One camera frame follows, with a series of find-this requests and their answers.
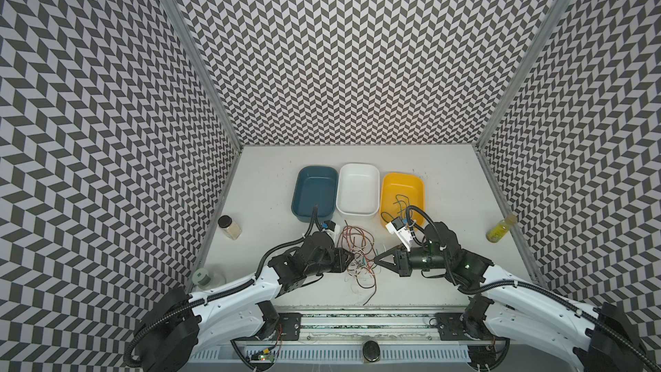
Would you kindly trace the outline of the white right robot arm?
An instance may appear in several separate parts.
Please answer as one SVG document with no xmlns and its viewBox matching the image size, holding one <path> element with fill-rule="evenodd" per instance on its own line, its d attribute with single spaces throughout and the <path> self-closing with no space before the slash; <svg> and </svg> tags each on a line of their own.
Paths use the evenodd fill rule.
<svg viewBox="0 0 661 372">
<path fill-rule="evenodd" d="M 472 339 L 510 339 L 555 356 L 581 371 L 658 371 L 628 316 L 610 303 L 595 307 L 526 282 L 461 247 L 457 235 L 417 206 L 386 224 L 399 246 L 375 264 L 400 277 L 438 270 L 468 296 L 461 316 Z"/>
</svg>

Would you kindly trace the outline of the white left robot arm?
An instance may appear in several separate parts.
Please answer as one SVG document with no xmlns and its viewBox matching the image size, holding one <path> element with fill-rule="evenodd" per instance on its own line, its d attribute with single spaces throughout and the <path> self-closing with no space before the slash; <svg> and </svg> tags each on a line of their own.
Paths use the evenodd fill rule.
<svg viewBox="0 0 661 372">
<path fill-rule="evenodd" d="M 341 246 L 317 215 L 299 238 L 269 249 L 256 271 L 218 288 L 165 294 L 135 328 L 123 363 L 143 371 L 177 371 L 195 354 L 230 344 L 252 371 L 275 363 L 282 342 L 296 340 L 301 317 L 278 313 L 276 298 L 344 273 L 355 256 Z"/>
</svg>

